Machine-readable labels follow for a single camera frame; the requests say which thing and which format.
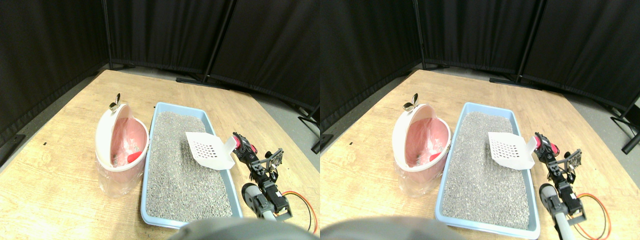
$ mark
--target wooden table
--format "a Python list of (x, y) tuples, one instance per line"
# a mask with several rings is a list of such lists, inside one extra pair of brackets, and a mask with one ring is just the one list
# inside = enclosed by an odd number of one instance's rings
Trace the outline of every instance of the wooden table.
[[(402, 105), (414, 93), (428, 102), (454, 131), (464, 103), (475, 102), (511, 109), (526, 138), (540, 132), (561, 152), (581, 148), (582, 166), (573, 185), (604, 203), (613, 225), (610, 239), (637, 239), (640, 190), (598, 134), (561, 95), (419, 70), (382, 98), (342, 135), (321, 158), (321, 226), (365, 216), (406, 215), (434, 218), (438, 190), (419, 198), (400, 192), (394, 171), (391, 135)], [(552, 218), (540, 203), (538, 188), (547, 182), (544, 164), (536, 163), (532, 177), (540, 214), (540, 239), (558, 239)], [(588, 233), (599, 236), (602, 212), (583, 198)], [(453, 228), (468, 239), (506, 238), (497, 234)]]
[[(107, 70), (42, 127), (0, 173), (2, 238), (164, 239), (176, 232), (144, 223), (141, 184), (120, 198), (109, 198), (100, 190), (95, 128), (117, 93), (147, 127), (156, 103), (168, 102), (206, 111), (222, 139), (239, 132), (260, 154), (283, 148), (279, 189), (297, 191), (319, 207), (319, 172), (249, 94)], [(251, 182), (249, 170), (235, 155), (234, 159), (231, 174), (243, 214), (254, 218), (240, 194), (242, 185)], [(306, 230), (307, 208), (298, 198), (289, 201), (294, 218), (287, 222)]]

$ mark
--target blurry gray object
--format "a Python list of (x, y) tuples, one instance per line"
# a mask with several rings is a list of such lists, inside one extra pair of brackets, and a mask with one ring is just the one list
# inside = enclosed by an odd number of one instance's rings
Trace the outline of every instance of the blurry gray object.
[(279, 221), (255, 218), (209, 218), (184, 225), (169, 240), (317, 240), (306, 230)]
[(349, 240), (464, 240), (444, 223), (427, 218), (379, 217), (349, 220), (326, 227), (322, 239)]
[[(180, 228), (169, 240), (201, 239), (299, 239), (316, 240), (302, 228), (279, 221), (249, 218), (210, 218)], [(464, 240), (438, 220), (416, 217), (362, 218), (333, 224), (322, 231), (322, 239), (345, 240)]]

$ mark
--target litter scoop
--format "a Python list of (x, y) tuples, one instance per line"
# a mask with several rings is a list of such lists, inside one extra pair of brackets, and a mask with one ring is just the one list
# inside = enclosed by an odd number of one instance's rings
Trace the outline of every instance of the litter scoop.
[(239, 144), (233, 136), (226, 143), (206, 132), (186, 132), (191, 155), (200, 165), (215, 170), (231, 169), (236, 162), (231, 158), (231, 152)]
[(499, 165), (508, 168), (531, 169), (536, 163), (531, 154), (537, 144), (535, 136), (525, 143), (524, 138), (510, 132), (489, 132), (491, 158)]

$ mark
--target litter box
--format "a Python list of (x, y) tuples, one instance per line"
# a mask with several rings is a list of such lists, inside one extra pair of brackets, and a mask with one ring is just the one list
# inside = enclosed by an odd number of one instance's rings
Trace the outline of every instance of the litter box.
[[(207, 113), (205, 113), (205, 111), (202, 111), (201, 109), (195, 109), (195, 108), (189, 108), (184, 106), (178, 106), (174, 104), (168, 104), (164, 102), (158, 102), (156, 104), (156, 110), (154, 111), (154, 119), (156, 119), (159, 113), (162, 113), (165, 111), (174, 112), (180, 115), (195, 116), (202, 120), (202, 123), (204, 124), (206, 132), (213, 135), (216, 134), (213, 131), (213, 127), (211, 126)], [(142, 219), (145, 221), (145, 223), (149, 225), (178, 229), (186, 225), (187, 222), (169, 220), (166, 218), (157, 218), (157, 217), (149, 216), (147, 214), (147, 181), (148, 181), (148, 169), (149, 169), (149, 161), (150, 161), (149, 157), (151, 156), (151, 153), (153, 152), (153, 147), (154, 147), (153, 137), (154, 137), (155, 123), (156, 122), (152, 120), (151, 131), (150, 131), (151, 133), (149, 136), (151, 143), (149, 145), (149, 150), (147, 154), (147, 162), (145, 163), (145, 177), (142, 182), (142, 201), (140, 203), (140, 213), (142, 214)], [(236, 187), (234, 187), (234, 181), (231, 179), (231, 173), (229, 172), (229, 170), (222, 170), (220, 171), (220, 175), (222, 176), (222, 180), (225, 183), (225, 189), (227, 190), (227, 196), (229, 197), (229, 205), (231, 205), (231, 217), (242, 218), (243, 217), (242, 210), (240, 210), (240, 202), (238, 201)]]
[(525, 191), (527, 193), (527, 203), (529, 204), (529, 226), (526, 230), (503, 227), (488, 223), (481, 223), (478, 221), (464, 220), (460, 218), (452, 218), (442, 215), (442, 197), (445, 191), (445, 184), (447, 182), (447, 172), (449, 171), (449, 163), (451, 162), (451, 156), (454, 149), (456, 149), (456, 140), (458, 138), (458, 129), (462, 126), (462, 121), (465, 119), (467, 113), (481, 112), (493, 116), (503, 116), (511, 122), (513, 128), (513, 134), (520, 136), (520, 129), (518, 128), (518, 122), (511, 110), (496, 108), (482, 104), (476, 104), (473, 102), (465, 103), (456, 125), (456, 132), (453, 135), (453, 142), (451, 143), (451, 149), (447, 156), (447, 163), (444, 166), (444, 173), (442, 175), (442, 181), (440, 182), (440, 191), (438, 192), (438, 200), (436, 201), (435, 215), (436, 219), (446, 223), (449, 226), (468, 228), (472, 230), (479, 230), (483, 232), (492, 232), (495, 234), (502, 234), (511, 237), (522, 237), (527, 239), (537, 239), (540, 236), (540, 219), (538, 218), (538, 206), (536, 205), (536, 195), (533, 189), (533, 181), (531, 180), (530, 170), (521, 170), (524, 177)]

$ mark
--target red wire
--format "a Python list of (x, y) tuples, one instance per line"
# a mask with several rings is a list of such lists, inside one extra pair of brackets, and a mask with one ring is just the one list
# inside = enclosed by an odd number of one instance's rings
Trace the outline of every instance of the red wire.
[(311, 208), (311, 212), (312, 212), (312, 213), (314, 213), (314, 223), (316, 223), (316, 224), (315, 224), (315, 225), (316, 225), (316, 227), (314, 228), (314, 234), (315, 234), (315, 233), (316, 233), (316, 231), (318, 230), (318, 218), (316, 217), (316, 212), (315, 212), (315, 210), (314, 210), (314, 207), (312, 207), (312, 206), (311, 206), (311, 203), (310, 203), (310, 202), (309, 202), (309, 201), (308, 201), (304, 196), (302, 196), (301, 194), (299, 194), (299, 193), (297, 193), (297, 192), (294, 192), (294, 191), (286, 191), (286, 192), (282, 193), (282, 195), (284, 196), (284, 195), (286, 195), (286, 194), (288, 194), (288, 193), (298, 195), (298, 196), (299, 196), (299, 197), (301, 197), (305, 202), (307, 202), (307, 205), (309, 205), (309, 208)]
[(587, 233), (587, 231), (585, 231), (582, 226), (580, 226), (580, 223), (578, 223), (578, 227), (580, 227), (580, 229), (584, 232), (584, 234), (587, 235), (587, 237), (591, 238), (592, 240), (606, 240), (607, 238), (609, 238), (609, 236), (611, 235), (611, 217), (609, 217), (609, 211), (607, 211), (607, 208), (604, 207), (604, 204), (602, 204), (602, 201), (600, 201), (600, 199), (598, 199), (596, 196), (593, 196), (593, 194), (590, 193), (582, 193), (580, 195), (578, 195), (578, 198), (580, 198), (581, 196), (584, 195), (589, 195), (592, 196), (596, 201), (598, 201), (598, 203), (602, 206), (602, 208), (604, 209), (604, 212), (607, 214), (607, 221), (609, 222), (609, 231), (607, 232), (607, 236), (604, 237), (603, 239), (597, 239), (595, 237), (591, 237), (591, 235), (589, 235)]

